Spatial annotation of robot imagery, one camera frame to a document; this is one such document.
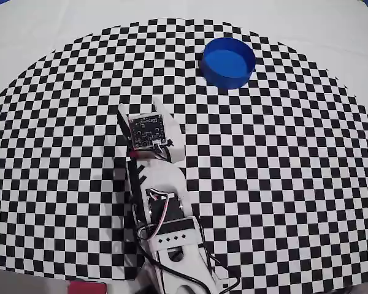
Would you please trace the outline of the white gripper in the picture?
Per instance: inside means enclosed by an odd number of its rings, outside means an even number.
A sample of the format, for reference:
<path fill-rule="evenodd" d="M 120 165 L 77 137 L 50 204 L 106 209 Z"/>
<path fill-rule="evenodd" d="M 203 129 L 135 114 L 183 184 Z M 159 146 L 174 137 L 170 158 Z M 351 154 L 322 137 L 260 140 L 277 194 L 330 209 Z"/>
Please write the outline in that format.
<path fill-rule="evenodd" d="M 185 159 L 185 149 L 183 147 L 183 135 L 179 123 L 172 117 L 157 97 L 153 98 L 153 104 L 156 107 L 156 111 L 163 116 L 166 138 L 171 139 L 173 144 L 159 145 L 154 143 L 151 147 L 133 149 L 125 105 L 119 104 L 117 122 L 130 149 L 130 158 L 136 160 L 158 159 L 170 163 L 183 161 Z"/>

